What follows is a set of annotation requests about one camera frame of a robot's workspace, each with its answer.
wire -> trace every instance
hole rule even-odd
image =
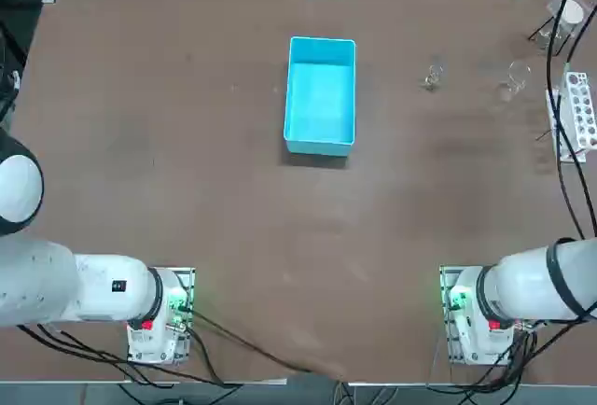
[[[72,340],[73,342],[75,342],[75,344],[72,344],[70,342],[65,342],[64,340],[61,340],[59,338],[54,337],[50,332],[48,332],[48,330],[46,328],[44,328],[44,326],[42,326],[41,324],[37,325],[37,328],[39,328],[39,330],[47,337],[49,338],[51,341],[56,342],[57,344],[61,344],[62,346],[66,346],[66,347],[71,347],[74,349],[79,349],[88,353],[92,353],[95,354],[101,358],[103,358],[104,360],[107,360],[108,357],[111,358],[118,358],[117,356],[114,356],[110,353],[104,352],[104,351],[97,351],[89,346],[87,346],[86,344],[84,344],[83,342],[81,342],[80,340],[78,340],[77,338],[75,338],[74,336],[72,336],[71,334],[69,334],[68,332],[64,332],[59,330],[59,332],[64,335],[66,338]],[[142,383],[139,380],[135,379],[129,372],[127,372],[126,370],[124,370],[123,368],[121,368],[118,363],[116,361],[113,361],[110,363],[112,366],[114,366],[114,368],[116,368],[117,370],[119,370],[120,372],[122,372],[127,378],[131,379],[134,383],[136,384],[140,384],[140,385],[151,385],[155,388],[158,389],[170,389],[172,388],[174,385],[163,385],[163,384],[155,384],[153,382],[151,382],[147,377],[145,377],[145,375],[138,370],[135,366],[130,366],[130,368],[132,370],[134,370],[139,377],[141,377],[145,382]]]
[[[222,400],[224,400],[225,398],[227,398],[228,396],[236,393],[239,389],[241,389],[243,386],[241,384],[239,384],[238,386],[235,386],[233,389],[231,389],[229,392],[224,393],[222,396],[220,396],[219,398],[215,398],[214,400],[212,400],[211,402],[209,402],[207,405],[216,405],[216,403],[221,402]]]
[[[344,393],[346,393],[345,398],[348,398],[351,401],[351,403],[354,405],[354,398],[351,395],[350,391],[348,390],[348,387],[346,386],[346,384],[344,382],[340,382],[340,386],[344,390]]]
[[[369,405],[375,405],[375,402],[382,396],[382,392],[385,391],[386,389],[387,388],[380,389],[380,392],[377,393],[377,395],[375,396],[375,398],[373,398],[373,400],[369,403]],[[384,402],[382,402],[381,405],[388,405],[388,403],[390,403],[392,400],[394,400],[397,395],[398,395],[398,387],[395,387],[394,392],[390,395],[390,397],[388,399],[386,399]]]
[[[203,355],[203,361],[205,362],[205,367],[207,368],[209,375],[212,377],[212,380],[214,382],[216,382],[217,384],[220,384],[220,385],[224,384],[222,379],[220,379],[219,376],[215,373],[214,365],[212,365],[212,361],[210,360],[209,354],[207,353],[207,347],[205,347],[205,343],[199,336],[199,333],[197,333],[192,328],[187,328],[187,332],[199,344],[199,347],[201,349],[201,354]]]
[[[141,400],[139,400],[138,398],[136,398],[129,390],[127,390],[121,384],[117,384],[117,387],[120,388],[124,394],[126,394],[127,396],[129,396],[129,398],[131,398],[131,400],[137,402],[138,405],[145,405],[144,402],[142,402]]]
[[[587,204],[587,207],[589,208],[590,221],[591,221],[591,225],[593,227],[593,233],[595,236],[597,236],[597,218],[595,217],[595,212],[593,209],[592,201],[590,199],[589,188],[587,187],[587,182],[585,180],[585,176],[583,174],[582,167],[580,166],[580,163],[578,162],[576,153],[575,153],[574,149],[572,148],[570,139],[568,138],[566,131],[562,126],[561,119],[560,119],[560,104],[562,101],[562,93],[561,92],[558,93],[558,100],[556,103],[556,101],[554,99],[554,95],[553,95],[553,85],[551,82],[551,57],[552,57],[553,45],[554,45],[554,41],[555,41],[554,38],[558,31],[558,26],[560,24],[560,19],[562,18],[562,14],[563,14],[563,10],[564,10],[566,1],[567,0],[562,0],[562,2],[561,2],[560,8],[558,9],[558,12],[554,19],[553,30],[551,32],[551,36],[549,37],[548,56],[547,56],[547,84],[548,84],[548,97],[549,97],[549,101],[551,103],[551,109],[553,111],[553,115],[554,115],[555,122],[556,122],[556,165],[558,168],[558,178],[560,181],[560,187],[562,190],[562,195],[564,197],[564,201],[566,202],[566,207],[568,208],[568,212],[570,213],[570,217],[572,218],[572,220],[575,224],[576,231],[578,232],[580,237],[582,239],[584,239],[584,233],[580,227],[580,224],[578,222],[578,219],[576,217],[576,214],[574,212],[572,204],[570,204],[570,199],[568,198],[566,186],[563,182],[562,149],[561,149],[561,140],[560,140],[561,138],[563,138],[564,143],[566,144],[568,152],[570,153],[572,160],[575,164],[576,171],[578,173],[578,177],[580,178],[580,183],[582,185],[583,193],[585,195],[585,202]],[[567,72],[567,67],[568,67],[570,61],[572,60],[572,57],[574,56],[574,51],[576,50],[577,43],[580,40],[580,37],[582,37],[584,35],[584,32],[585,32],[585,30],[587,30],[589,23],[590,23],[589,19],[587,19],[587,21],[583,25],[583,28],[581,29],[582,34],[581,33],[578,34],[578,36],[576,37],[575,44],[573,44],[573,46],[570,49],[570,53],[568,54],[568,58],[566,59],[566,66],[564,67],[564,75]]]
[[[277,356],[274,356],[273,354],[266,352],[265,350],[261,349],[259,346],[252,344],[251,342],[248,342],[247,340],[238,336],[237,334],[227,330],[226,328],[223,328],[222,326],[217,324],[216,321],[208,318],[204,314],[196,312],[193,309],[189,309],[188,307],[179,307],[178,310],[180,310],[181,312],[187,312],[188,314],[193,314],[194,316],[197,316],[199,319],[201,319],[202,321],[205,321],[210,326],[218,329],[220,332],[222,332],[229,338],[233,339],[235,342],[237,342],[245,347],[248,347],[249,349],[252,349],[253,351],[257,352],[258,354],[261,354],[262,356],[268,358],[269,360],[273,361],[274,363],[277,363],[280,366],[283,366],[290,370],[297,370],[299,372],[308,372],[308,373],[312,372],[311,370],[308,370],[306,368],[302,368],[301,366],[284,361],[281,358],[278,358]]]
[[[44,338],[40,337],[39,335],[37,335],[35,332],[33,332],[32,330],[30,330],[29,328],[27,328],[26,326],[17,326],[17,328],[22,331],[23,333],[27,334],[29,337],[31,337],[32,339],[36,340],[37,342],[39,342],[40,344],[43,344],[44,346],[50,348],[50,349],[54,349],[55,351],[58,351],[62,354],[66,354],[69,356],[76,356],[78,358],[82,358],[85,360],[89,360],[89,361],[94,361],[96,363],[106,363],[106,364],[113,364],[114,362],[117,362],[119,365],[120,364],[125,364],[128,366],[142,366],[148,370],[157,370],[159,372],[164,372],[166,374],[171,374],[175,377],[181,377],[184,379],[189,379],[189,380],[194,380],[196,382],[203,382],[205,384],[214,384],[216,386],[221,386],[219,384],[216,384],[215,382],[211,382],[207,379],[203,379],[202,377],[196,376],[196,375],[192,375],[192,374],[187,374],[185,372],[178,372],[176,370],[167,370],[165,368],[162,368],[161,366],[157,366],[157,365],[150,365],[147,363],[140,363],[137,361],[131,361],[131,360],[125,360],[123,358],[120,358],[118,356],[115,356],[113,354],[110,354],[111,357],[114,358],[114,361],[110,361],[110,360],[105,360],[103,358],[96,358],[94,356],[89,356],[86,354],[80,354],[79,352],[75,352],[75,351],[71,351],[68,349],[64,349],[63,347],[57,346],[56,344],[53,344],[51,342],[48,342],[47,340],[45,340]],[[238,386],[237,384],[225,384],[226,388],[234,388]]]

tabletop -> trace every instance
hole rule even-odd
[[[473,380],[478,370],[446,361],[439,266],[574,236],[551,142],[536,140],[548,128],[545,57],[525,36],[547,1],[58,0],[39,20],[13,126],[46,178],[29,232],[76,252],[193,266],[198,310],[331,377]],[[357,45],[346,161],[285,151],[294,35]],[[590,31],[574,70],[594,73],[594,44]],[[434,58],[445,77],[428,92]],[[532,79],[504,104],[496,87],[517,59]],[[561,71],[555,59],[554,79]],[[65,327],[123,354],[121,323]],[[575,329],[525,382],[597,384],[592,332]],[[201,334],[225,379],[289,374]],[[3,380],[121,379],[1,335]],[[181,370],[205,375],[197,355]]]

robotic arm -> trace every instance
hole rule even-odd
[[[188,358],[193,269],[147,268],[135,258],[73,254],[22,233],[42,203],[35,156],[0,129],[0,327],[60,321],[126,321],[129,358]]]
[[[597,301],[596,272],[597,239],[561,239],[492,267],[464,268],[445,299],[463,361],[494,363],[512,344],[517,321],[572,321],[583,315]],[[591,315],[597,317],[597,311]]]

white test tube rack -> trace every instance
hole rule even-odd
[[[557,102],[559,90],[553,90],[553,98]],[[556,151],[556,120],[551,109],[549,92],[546,90],[549,124],[553,150]],[[562,100],[560,103],[560,122],[579,162],[586,162],[586,155],[597,149],[597,124],[595,111],[590,98],[590,87],[587,74],[584,72],[568,72],[562,83]],[[563,138],[560,136],[561,161],[573,162]]]

blue container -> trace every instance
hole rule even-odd
[[[294,36],[288,61],[288,151],[348,156],[354,143],[356,44]]]

